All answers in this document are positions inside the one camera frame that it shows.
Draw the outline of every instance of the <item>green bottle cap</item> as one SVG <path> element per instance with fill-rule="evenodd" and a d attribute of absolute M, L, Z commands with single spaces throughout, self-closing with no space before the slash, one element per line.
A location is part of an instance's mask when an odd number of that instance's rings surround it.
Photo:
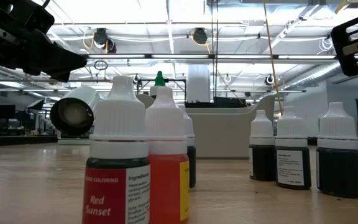
<path fill-rule="evenodd" d="M 164 77 L 162 76 L 162 72 L 158 71 L 157 77 L 155 78 L 154 86 L 165 86 Z"/>

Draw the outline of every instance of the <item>dropper bottle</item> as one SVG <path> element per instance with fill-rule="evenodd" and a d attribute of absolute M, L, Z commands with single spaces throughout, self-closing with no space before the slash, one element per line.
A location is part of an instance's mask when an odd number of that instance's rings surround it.
<path fill-rule="evenodd" d="M 307 129 L 293 106 L 285 106 L 277 121 L 275 140 L 276 183 L 280 187 L 308 190 L 311 187 L 310 155 Z"/>
<path fill-rule="evenodd" d="M 162 76 L 162 72 L 158 71 L 157 77 L 155 77 L 154 86 L 150 87 L 150 96 L 155 99 L 157 97 L 157 89 L 161 86 L 165 86 L 164 77 Z"/>
<path fill-rule="evenodd" d="M 249 175 L 251 179 L 275 180 L 275 149 L 272 121 L 264 110 L 257 110 L 249 136 Z"/>
<path fill-rule="evenodd" d="M 190 188 L 196 185 L 196 143 L 193 131 L 193 120 L 187 115 L 185 105 L 178 105 L 184 111 L 185 134 L 187 142 L 187 156 L 190 163 Z"/>
<path fill-rule="evenodd" d="M 150 165 L 145 106 L 132 79 L 116 76 L 98 105 L 86 161 L 82 224 L 149 223 Z"/>
<path fill-rule="evenodd" d="M 172 89 L 160 87 L 146 109 L 151 170 L 150 223 L 186 223 L 189 216 L 189 158 L 183 110 L 173 100 Z"/>
<path fill-rule="evenodd" d="M 317 188 L 335 197 L 358 198 L 358 137 L 342 102 L 329 103 L 320 119 L 316 151 Z"/>

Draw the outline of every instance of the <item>wooden table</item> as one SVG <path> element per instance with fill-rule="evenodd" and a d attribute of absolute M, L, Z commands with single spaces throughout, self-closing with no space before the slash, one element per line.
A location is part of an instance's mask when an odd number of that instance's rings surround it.
<path fill-rule="evenodd" d="M 0 147 L 0 223 L 81 223 L 88 146 Z M 250 180 L 247 160 L 199 160 L 189 224 L 358 224 L 358 199 Z"/>

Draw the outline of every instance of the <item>product label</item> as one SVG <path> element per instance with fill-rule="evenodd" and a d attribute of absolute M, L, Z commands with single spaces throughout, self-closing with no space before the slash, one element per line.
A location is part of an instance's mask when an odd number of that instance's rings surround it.
<path fill-rule="evenodd" d="M 277 150 L 277 181 L 290 185 L 305 184 L 301 151 Z"/>
<path fill-rule="evenodd" d="M 148 224 L 150 166 L 86 169 L 83 224 Z"/>
<path fill-rule="evenodd" d="M 318 152 L 316 152 L 316 178 L 317 178 L 317 187 L 320 187 L 320 162 L 319 162 L 319 155 Z"/>
<path fill-rule="evenodd" d="M 189 161 L 180 163 L 180 221 L 189 217 Z"/>
<path fill-rule="evenodd" d="M 249 175 L 254 176 L 254 164 L 252 163 L 252 148 L 248 148 Z"/>

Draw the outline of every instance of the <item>red label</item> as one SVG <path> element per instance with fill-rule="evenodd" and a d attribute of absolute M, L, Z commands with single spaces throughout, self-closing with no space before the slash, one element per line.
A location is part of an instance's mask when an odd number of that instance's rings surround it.
<path fill-rule="evenodd" d="M 83 224 L 125 224 L 126 170 L 86 169 Z"/>

